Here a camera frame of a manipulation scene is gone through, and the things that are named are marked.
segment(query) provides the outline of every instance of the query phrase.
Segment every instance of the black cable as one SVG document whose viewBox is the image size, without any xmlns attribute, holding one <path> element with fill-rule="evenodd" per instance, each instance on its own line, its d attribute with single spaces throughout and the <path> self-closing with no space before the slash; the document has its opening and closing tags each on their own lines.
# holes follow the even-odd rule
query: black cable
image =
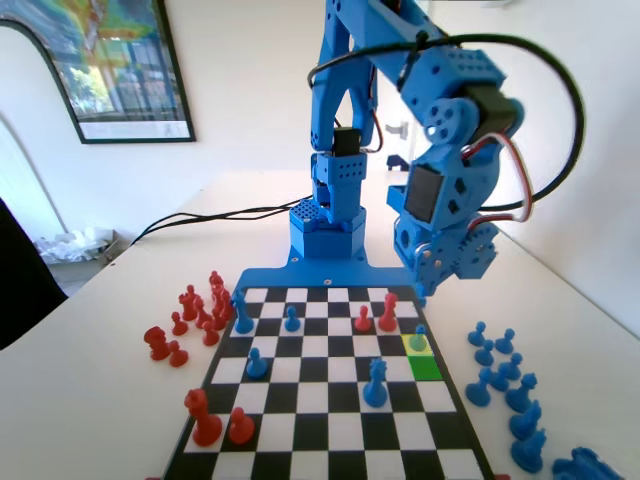
<svg viewBox="0 0 640 480">
<path fill-rule="evenodd" d="M 571 145 L 571 150 L 569 152 L 569 156 L 562 167 L 562 170 L 556 177 L 549 182 L 542 190 L 536 192 L 533 195 L 533 201 L 537 202 L 538 200 L 546 197 L 555 189 L 557 189 L 569 176 L 573 168 L 575 167 L 578 157 L 580 156 L 580 150 L 582 149 L 582 143 L 584 140 L 584 129 L 585 129 L 585 116 L 584 116 L 584 105 L 582 103 L 582 99 L 580 98 L 580 92 L 578 91 L 578 87 L 576 86 L 573 78 L 569 71 L 560 63 L 560 61 L 555 58 L 551 53 L 549 53 L 544 48 L 536 45 L 533 42 L 525 40 L 524 38 L 515 37 L 512 35 L 501 35 L 495 33 L 470 33 L 464 35 L 452 35 L 449 37 L 439 38 L 437 40 L 429 40 L 424 42 L 420 50 L 427 50 L 432 47 L 444 46 L 444 45 L 455 45 L 459 46 L 461 43 L 468 42 L 476 42 L 476 43 L 496 43 L 501 45 L 510 45 L 513 47 L 518 47 L 527 52 L 535 55 L 540 60 L 542 60 L 548 67 L 550 67 L 556 74 L 560 77 L 564 87 L 569 94 L 571 99 L 571 104 L 573 107 L 573 114 L 575 118 L 575 127 L 573 134 L 573 142 Z M 416 42 L 406 42 L 406 43 L 391 43 L 388 45 L 379 45 L 370 48 L 362 48 L 360 50 L 354 50 L 339 57 L 336 57 L 326 63 L 316 66 L 313 68 L 309 75 L 307 75 L 307 82 L 309 86 L 313 88 L 314 77 L 326 70 L 327 68 L 334 67 L 348 60 L 352 60 L 354 58 L 359 58 L 363 56 L 373 56 L 373 55 L 381 55 L 385 53 L 392 52 L 401 52 L 401 51 L 411 51 L 415 48 Z M 504 210 L 514 210 L 523 205 L 522 201 L 513 202 L 506 205 L 492 205 L 489 207 L 481 207 L 481 211 L 504 211 Z"/>
</svg>

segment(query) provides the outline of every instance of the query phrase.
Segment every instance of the black square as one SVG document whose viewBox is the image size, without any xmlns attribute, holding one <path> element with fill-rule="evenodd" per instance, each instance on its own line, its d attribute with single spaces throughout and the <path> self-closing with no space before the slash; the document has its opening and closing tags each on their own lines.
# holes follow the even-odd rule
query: black square
<svg viewBox="0 0 640 480">
<path fill-rule="evenodd" d="M 436 448 L 471 448 L 467 429 L 457 412 L 427 413 L 429 429 Z"/>
<path fill-rule="evenodd" d="M 444 479 L 437 451 L 400 452 L 400 454 L 407 480 Z"/>
<path fill-rule="evenodd" d="M 378 336 L 378 345 L 383 356 L 403 357 L 406 355 L 400 335 L 380 335 Z"/>
<path fill-rule="evenodd" d="M 329 417 L 326 413 L 299 413 L 293 434 L 294 450 L 329 449 Z"/>
<path fill-rule="evenodd" d="M 279 337 L 276 347 L 276 357 L 300 357 L 302 356 L 303 337 Z"/>
<path fill-rule="evenodd" d="M 362 413 L 365 450 L 398 450 L 398 434 L 392 413 Z"/>
<path fill-rule="evenodd" d="M 353 357 L 353 338 L 349 336 L 329 337 L 330 357 Z"/>
<path fill-rule="evenodd" d="M 272 383 L 267 392 L 264 413 L 296 413 L 297 383 Z"/>
<path fill-rule="evenodd" d="M 415 382 L 387 382 L 389 399 L 394 412 L 424 412 Z"/>
<path fill-rule="evenodd" d="M 364 452 L 329 452 L 329 478 L 367 479 Z"/>
<path fill-rule="evenodd" d="M 368 302 L 369 290 L 364 287 L 349 287 L 350 302 Z"/>
<path fill-rule="evenodd" d="M 329 411 L 331 413 L 353 413 L 360 411 L 357 383 L 329 384 Z"/>
<path fill-rule="evenodd" d="M 329 302 L 329 318 L 350 316 L 349 302 Z"/>
<path fill-rule="evenodd" d="M 327 358 L 303 358 L 300 361 L 301 382 L 326 382 L 329 379 L 329 362 Z"/>
<path fill-rule="evenodd" d="M 261 318 L 256 327 L 256 337 L 277 337 L 281 323 L 281 318 Z"/>
<path fill-rule="evenodd" d="M 329 320 L 326 318 L 305 318 L 304 334 L 326 337 L 329 334 Z"/>
<path fill-rule="evenodd" d="M 252 480 L 289 479 L 291 452 L 256 452 L 253 460 Z"/>
</svg>

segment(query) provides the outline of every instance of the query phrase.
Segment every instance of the blue pawn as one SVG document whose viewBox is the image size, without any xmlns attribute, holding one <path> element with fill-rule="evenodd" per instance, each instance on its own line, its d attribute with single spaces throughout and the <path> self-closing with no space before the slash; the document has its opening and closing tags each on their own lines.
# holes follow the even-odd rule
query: blue pawn
<svg viewBox="0 0 640 480">
<path fill-rule="evenodd" d="M 507 373 L 509 373 L 508 364 L 500 364 L 498 371 L 491 377 L 491 386 L 499 392 L 506 392 L 509 388 L 509 380 L 507 380 Z"/>
<path fill-rule="evenodd" d="M 284 328 L 287 332 L 295 332 L 300 328 L 300 319 L 296 315 L 296 307 L 293 305 L 287 308 L 287 320 L 284 322 Z"/>
<path fill-rule="evenodd" d="M 482 345 L 484 345 L 484 335 L 482 335 L 482 332 L 484 332 L 484 329 L 486 327 L 487 326 L 484 324 L 484 322 L 478 322 L 476 324 L 476 329 L 467 337 L 471 345 L 475 345 L 476 347 L 481 347 Z"/>
<path fill-rule="evenodd" d="M 520 355 L 519 353 L 514 353 L 513 355 L 511 355 L 511 360 L 501 363 L 500 366 L 508 365 L 509 373 L 507 374 L 507 378 L 509 380 L 517 380 L 520 378 L 520 368 L 518 368 L 518 365 L 520 365 L 521 363 L 522 355 Z"/>
<path fill-rule="evenodd" d="M 509 420 L 509 430 L 518 440 L 529 438 L 536 431 L 538 420 L 542 416 L 540 403 L 534 400 L 531 406 L 522 415 L 514 415 Z"/>
<path fill-rule="evenodd" d="M 491 355 L 491 350 L 493 350 L 493 341 L 486 340 L 484 342 L 484 346 L 476 351 L 474 358 L 476 362 L 485 367 L 490 367 L 493 364 L 493 355 Z"/>
<path fill-rule="evenodd" d="M 511 445 L 511 458 L 518 466 L 529 472 L 537 473 L 542 470 L 542 447 L 547 441 L 544 428 L 538 430 L 527 440 L 516 440 Z"/>
<path fill-rule="evenodd" d="M 480 381 L 470 383 L 465 388 L 464 393 L 471 403 L 478 407 L 486 407 L 491 401 L 491 395 L 487 391 L 487 383 L 491 380 L 491 369 L 483 368 L 478 374 Z"/>
<path fill-rule="evenodd" d="M 387 362 L 380 358 L 371 361 L 371 380 L 364 386 L 362 396 L 364 401 L 374 408 L 381 407 L 387 401 L 387 389 L 382 385 L 386 371 Z"/>
<path fill-rule="evenodd" d="M 513 340 L 513 337 L 515 337 L 515 335 L 516 332 L 514 332 L 510 328 L 507 328 L 504 332 L 504 338 L 499 338 L 498 340 L 496 340 L 496 350 L 500 353 L 505 354 L 513 352 L 513 343 L 511 343 L 511 340 Z"/>
<path fill-rule="evenodd" d="M 253 318 L 247 315 L 247 302 L 244 300 L 244 294 L 242 292 L 234 292 L 233 294 L 233 306 L 236 307 L 238 319 L 234 326 L 236 332 L 240 334 L 249 333 L 253 330 Z"/>
<path fill-rule="evenodd" d="M 524 413 L 527 408 L 531 406 L 531 399 L 529 398 L 529 390 L 533 390 L 538 383 L 535 373 L 527 373 L 522 376 L 520 380 L 519 388 L 512 388 L 505 395 L 507 405 L 514 409 L 518 413 Z"/>
<path fill-rule="evenodd" d="M 249 350 L 249 365 L 247 365 L 247 375 L 249 378 L 257 380 L 267 373 L 267 361 L 260 357 L 260 350 L 252 348 Z"/>
</svg>

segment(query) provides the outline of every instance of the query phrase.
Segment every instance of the red chess piece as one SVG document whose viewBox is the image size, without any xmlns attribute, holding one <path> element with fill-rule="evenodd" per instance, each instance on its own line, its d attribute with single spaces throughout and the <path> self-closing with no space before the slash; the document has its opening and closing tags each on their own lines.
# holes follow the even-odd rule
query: red chess piece
<svg viewBox="0 0 640 480">
<path fill-rule="evenodd" d="M 236 445 L 244 445 L 251 437 L 256 426 L 251 417 L 244 414 L 244 410 L 236 407 L 231 412 L 231 427 L 229 427 L 229 439 Z"/>
<path fill-rule="evenodd" d="M 151 359 L 156 362 L 164 360 L 171 353 L 167 337 L 160 327 L 153 327 L 144 334 L 144 341 L 151 347 Z"/>
<path fill-rule="evenodd" d="M 396 329 L 398 322 L 396 321 L 396 315 L 393 311 L 396 308 L 396 302 L 398 296 L 394 293 L 387 293 L 384 297 L 384 313 L 378 320 L 378 327 L 385 332 L 392 332 Z"/>
<path fill-rule="evenodd" d="M 371 319 L 369 318 L 369 309 L 366 305 L 360 307 L 360 316 L 356 318 L 353 325 L 359 332 L 366 332 L 371 328 Z"/>
<path fill-rule="evenodd" d="M 198 317 L 198 312 L 193 306 L 193 300 L 194 298 L 189 296 L 188 293 L 183 293 L 178 297 L 178 301 L 183 308 L 182 318 L 186 321 L 195 320 Z"/>
<path fill-rule="evenodd" d="M 202 328 L 204 329 L 202 343 L 207 347 L 212 347 L 220 341 L 220 335 L 216 332 L 213 322 L 204 322 Z"/>
<path fill-rule="evenodd" d="M 178 312 L 173 312 L 171 314 L 171 320 L 173 320 L 174 326 L 171 330 L 176 337 L 183 335 L 187 330 L 189 330 L 189 324 L 187 322 L 183 322 L 180 319 L 180 314 Z"/>
<path fill-rule="evenodd" d="M 222 420 L 217 415 L 209 414 L 209 401 L 204 390 L 189 390 L 184 399 L 184 406 L 196 420 L 193 429 L 193 441 L 196 445 L 208 447 L 215 443 L 222 433 Z"/>
</svg>

